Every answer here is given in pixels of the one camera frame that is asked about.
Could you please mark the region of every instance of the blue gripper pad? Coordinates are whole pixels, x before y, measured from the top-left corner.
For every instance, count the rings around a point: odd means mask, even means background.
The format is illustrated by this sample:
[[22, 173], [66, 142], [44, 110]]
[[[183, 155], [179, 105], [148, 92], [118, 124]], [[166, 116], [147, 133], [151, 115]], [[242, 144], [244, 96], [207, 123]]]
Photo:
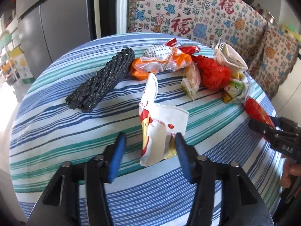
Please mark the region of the blue gripper pad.
[[175, 145], [185, 178], [189, 183], [196, 183], [195, 177], [198, 176], [196, 171], [197, 151], [193, 146], [185, 143], [181, 133], [176, 134]]
[[110, 152], [109, 160], [109, 173], [108, 173], [108, 181], [113, 182], [113, 180], [118, 175], [118, 170], [120, 167], [121, 159], [126, 147], [126, 135], [123, 132], [118, 134], [118, 137], [113, 144]]

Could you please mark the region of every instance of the finger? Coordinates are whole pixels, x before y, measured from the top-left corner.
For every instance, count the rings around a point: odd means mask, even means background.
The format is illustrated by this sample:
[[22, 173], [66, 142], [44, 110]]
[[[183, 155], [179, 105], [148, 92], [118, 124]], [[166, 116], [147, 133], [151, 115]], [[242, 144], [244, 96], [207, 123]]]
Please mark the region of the finger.
[[301, 176], [301, 164], [291, 166], [290, 174], [293, 176]]
[[292, 183], [292, 181], [291, 181], [289, 176], [282, 177], [281, 180], [280, 180], [280, 186], [284, 187], [284, 188], [289, 188], [291, 183]]
[[301, 186], [299, 186], [299, 188], [297, 188], [296, 192], [294, 193], [294, 197], [296, 197], [297, 194], [300, 193], [300, 191], [301, 191]]
[[283, 168], [282, 168], [282, 177], [287, 177], [290, 174], [290, 160], [285, 159]]

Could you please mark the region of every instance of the person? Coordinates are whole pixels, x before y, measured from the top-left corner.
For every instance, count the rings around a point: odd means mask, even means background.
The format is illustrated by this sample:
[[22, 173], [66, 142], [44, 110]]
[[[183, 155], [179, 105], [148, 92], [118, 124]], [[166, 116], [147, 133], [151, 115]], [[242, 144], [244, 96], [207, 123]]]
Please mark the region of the person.
[[[291, 185], [291, 175], [292, 176], [301, 176], [301, 164], [292, 165], [287, 157], [284, 155], [281, 156], [285, 158], [285, 162], [282, 168], [282, 177], [280, 180], [280, 185], [283, 188], [289, 188]], [[296, 190], [294, 196], [296, 196], [301, 191], [301, 186]]]

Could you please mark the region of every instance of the floor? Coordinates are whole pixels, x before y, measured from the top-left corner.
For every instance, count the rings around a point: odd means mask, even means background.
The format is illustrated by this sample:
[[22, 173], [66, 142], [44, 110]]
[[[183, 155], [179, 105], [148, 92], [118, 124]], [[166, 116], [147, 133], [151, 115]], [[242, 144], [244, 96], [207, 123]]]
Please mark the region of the floor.
[[9, 171], [9, 143], [11, 129], [20, 104], [31, 84], [15, 83], [9, 86], [0, 82], [0, 192], [3, 199], [19, 221], [26, 217], [16, 198]]

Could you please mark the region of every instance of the tablecloth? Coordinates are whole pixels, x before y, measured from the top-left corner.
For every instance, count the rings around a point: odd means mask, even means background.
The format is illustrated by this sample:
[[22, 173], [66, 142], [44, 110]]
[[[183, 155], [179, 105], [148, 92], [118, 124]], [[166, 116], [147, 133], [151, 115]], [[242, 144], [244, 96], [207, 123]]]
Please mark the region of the tablecloth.
[[[117, 51], [131, 47], [138, 57], [147, 47], [164, 44], [170, 38], [167, 34], [130, 33], [94, 40], [59, 58], [34, 82], [16, 116], [10, 143], [13, 185], [27, 217], [62, 162], [88, 161], [102, 153], [123, 131], [128, 142], [119, 174], [112, 184], [105, 185], [114, 224], [182, 226], [186, 223], [195, 185], [184, 179], [177, 156], [150, 167], [139, 164], [142, 131], [138, 104], [145, 81], [128, 76], [92, 113], [72, 110], [65, 103], [65, 97], [100, 70]], [[192, 42], [179, 38], [178, 43]], [[202, 55], [213, 57], [212, 49], [199, 46]], [[157, 75], [156, 102], [189, 111], [186, 142], [213, 161], [237, 161], [272, 210], [279, 198], [280, 154], [248, 128], [249, 117], [243, 106], [224, 104], [220, 91], [201, 86], [197, 99], [190, 100], [181, 89], [182, 74]], [[262, 89], [254, 81], [253, 86], [253, 98], [270, 115], [275, 115]], [[216, 182], [212, 225], [218, 224], [220, 201], [221, 183]], [[80, 211], [82, 225], [88, 225], [83, 183]]]

